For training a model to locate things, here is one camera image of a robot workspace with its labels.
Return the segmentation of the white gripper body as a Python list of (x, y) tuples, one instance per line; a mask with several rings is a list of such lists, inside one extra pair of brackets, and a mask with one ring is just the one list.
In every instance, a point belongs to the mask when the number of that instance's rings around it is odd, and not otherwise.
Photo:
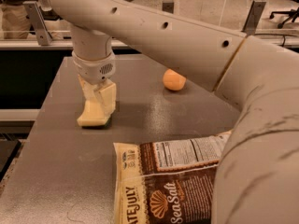
[(115, 54), (113, 52), (106, 58), (96, 61), (81, 59), (75, 52), (72, 52), (72, 56), (78, 74), (90, 84), (104, 82), (115, 74)]

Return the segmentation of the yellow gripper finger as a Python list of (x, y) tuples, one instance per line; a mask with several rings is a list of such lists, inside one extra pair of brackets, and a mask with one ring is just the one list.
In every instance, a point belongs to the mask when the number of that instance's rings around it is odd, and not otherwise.
[(98, 101), (95, 96), (95, 85), (87, 82), (82, 76), (78, 76), (79, 84), (82, 88), (83, 95), (85, 98), (85, 110), (95, 110), (98, 107)]
[(117, 86), (110, 79), (106, 79), (94, 88), (97, 107), (105, 117), (110, 117), (116, 108)]

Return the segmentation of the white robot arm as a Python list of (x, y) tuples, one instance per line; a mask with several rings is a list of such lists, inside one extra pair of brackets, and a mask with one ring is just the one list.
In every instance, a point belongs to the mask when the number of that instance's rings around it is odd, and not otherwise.
[(240, 109), (216, 173), (212, 224), (299, 224), (299, 56), (123, 0), (49, 0)]

